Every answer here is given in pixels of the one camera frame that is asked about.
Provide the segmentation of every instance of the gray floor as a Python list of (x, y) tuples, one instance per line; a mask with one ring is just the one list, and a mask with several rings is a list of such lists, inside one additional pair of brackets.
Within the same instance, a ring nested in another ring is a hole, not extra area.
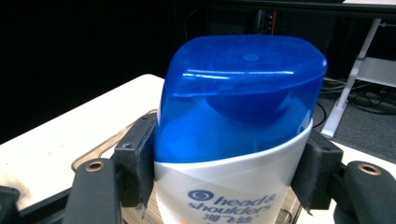
[[(329, 116), (335, 99), (319, 98), (318, 102)], [(396, 106), (389, 108), (389, 111), (396, 113)], [(323, 110), (317, 106), (314, 125), (319, 124), (324, 116)], [(323, 125), (319, 125), (315, 130), (320, 132)], [(396, 116), (368, 113), (349, 102), (333, 141), (396, 163)]]

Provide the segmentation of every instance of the blue cap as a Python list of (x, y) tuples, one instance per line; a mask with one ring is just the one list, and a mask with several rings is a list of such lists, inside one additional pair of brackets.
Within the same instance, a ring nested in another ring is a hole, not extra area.
[(166, 74), (154, 160), (216, 161), (289, 141), (308, 127), (325, 72), (300, 38), (194, 38)]

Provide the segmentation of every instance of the white bottle body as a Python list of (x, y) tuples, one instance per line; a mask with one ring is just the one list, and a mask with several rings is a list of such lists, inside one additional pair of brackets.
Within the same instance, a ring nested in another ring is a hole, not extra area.
[(275, 223), (311, 129), (312, 120), (280, 146), (230, 159), (155, 161), (163, 223)]

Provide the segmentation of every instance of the white table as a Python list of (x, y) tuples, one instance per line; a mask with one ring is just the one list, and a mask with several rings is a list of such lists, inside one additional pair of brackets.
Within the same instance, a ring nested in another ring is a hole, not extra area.
[[(153, 75), (138, 77), (60, 117), (0, 146), (0, 185), (21, 191), (18, 207), (23, 209), (71, 187), (72, 162), (83, 153), (157, 108), (163, 79)], [(368, 161), (396, 176), (396, 164), (382, 161), (352, 148), (345, 151), (344, 163)], [(298, 223), (333, 223), (330, 211), (303, 211)]]

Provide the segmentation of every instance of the shampoo bottle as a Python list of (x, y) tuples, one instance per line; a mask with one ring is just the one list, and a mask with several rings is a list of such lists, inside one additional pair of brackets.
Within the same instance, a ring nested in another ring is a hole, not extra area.
[(213, 35), (181, 47), (155, 137), (163, 223), (275, 223), (325, 72), (324, 56), (295, 37)]

